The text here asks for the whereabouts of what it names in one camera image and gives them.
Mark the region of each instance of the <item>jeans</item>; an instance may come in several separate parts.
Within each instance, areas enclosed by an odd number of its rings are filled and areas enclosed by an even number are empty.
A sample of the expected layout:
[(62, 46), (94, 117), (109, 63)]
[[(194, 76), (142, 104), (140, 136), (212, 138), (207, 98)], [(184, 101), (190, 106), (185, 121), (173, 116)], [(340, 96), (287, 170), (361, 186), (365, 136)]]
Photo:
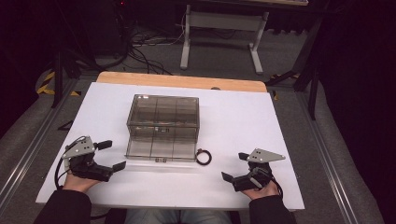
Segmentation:
[(224, 211), (128, 209), (125, 224), (231, 224)]

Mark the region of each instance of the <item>small black ring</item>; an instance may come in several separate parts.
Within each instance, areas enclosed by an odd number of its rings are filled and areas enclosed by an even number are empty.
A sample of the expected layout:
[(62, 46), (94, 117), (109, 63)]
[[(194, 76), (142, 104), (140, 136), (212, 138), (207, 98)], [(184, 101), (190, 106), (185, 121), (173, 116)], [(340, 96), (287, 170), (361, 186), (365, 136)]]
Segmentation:
[[(209, 160), (207, 162), (201, 162), (198, 160), (198, 155), (201, 153), (206, 153), (209, 156)], [(204, 150), (204, 149), (198, 149), (197, 154), (196, 154), (196, 159), (197, 159), (197, 163), (200, 165), (208, 165), (211, 161), (212, 161), (212, 154), (210, 154), (210, 152), (208, 150)]]

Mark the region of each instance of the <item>sleeve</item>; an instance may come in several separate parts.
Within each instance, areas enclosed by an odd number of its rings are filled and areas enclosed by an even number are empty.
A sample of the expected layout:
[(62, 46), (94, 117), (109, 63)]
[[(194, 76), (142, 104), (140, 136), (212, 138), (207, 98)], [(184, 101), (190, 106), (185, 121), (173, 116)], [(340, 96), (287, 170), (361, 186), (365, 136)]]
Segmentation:
[(294, 218), (278, 195), (263, 197), (249, 204), (251, 224), (294, 224)]
[(89, 224), (92, 204), (85, 194), (74, 190), (55, 190), (35, 219), (35, 224)]

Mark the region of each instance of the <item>black equipment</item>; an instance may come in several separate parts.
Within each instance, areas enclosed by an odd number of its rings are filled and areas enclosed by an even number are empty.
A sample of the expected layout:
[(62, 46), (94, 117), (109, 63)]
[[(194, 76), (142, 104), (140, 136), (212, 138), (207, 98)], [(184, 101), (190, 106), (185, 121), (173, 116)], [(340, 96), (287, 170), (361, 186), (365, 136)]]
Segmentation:
[(277, 185), (279, 195), (283, 195), (282, 188), (276, 182), (268, 162), (284, 160), (284, 156), (259, 148), (255, 148), (250, 155), (242, 152), (238, 155), (240, 160), (247, 161), (249, 173), (247, 175), (233, 177), (221, 172), (223, 179), (232, 183), (235, 191), (242, 191), (246, 189), (262, 189), (270, 181), (273, 181)]
[(70, 146), (66, 146), (66, 152), (62, 155), (55, 172), (57, 188), (59, 188), (58, 173), (62, 161), (64, 161), (64, 170), (66, 172), (71, 171), (73, 175), (81, 178), (108, 182), (114, 173), (125, 168), (126, 161), (115, 164), (113, 167), (105, 167), (98, 165), (93, 160), (93, 157), (96, 149), (102, 150), (111, 146), (112, 141), (93, 143), (89, 136), (81, 136)]

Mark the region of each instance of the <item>white metal stand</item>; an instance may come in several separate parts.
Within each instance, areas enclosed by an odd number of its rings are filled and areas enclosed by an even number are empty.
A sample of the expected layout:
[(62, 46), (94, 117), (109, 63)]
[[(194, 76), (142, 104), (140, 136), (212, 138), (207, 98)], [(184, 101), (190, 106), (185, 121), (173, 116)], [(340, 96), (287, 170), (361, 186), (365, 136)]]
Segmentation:
[(191, 6), (187, 5), (186, 24), (184, 33), (183, 52), (181, 54), (180, 68), (185, 70), (189, 64), (190, 53), (190, 28), (205, 27), (217, 29), (233, 29), (243, 31), (255, 31), (255, 39), (249, 44), (251, 58), (257, 74), (262, 74), (262, 64), (260, 63), (257, 48), (262, 39), (262, 32), (268, 19), (268, 12), (264, 12), (262, 16), (239, 16), (230, 14), (205, 13), (191, 11)]

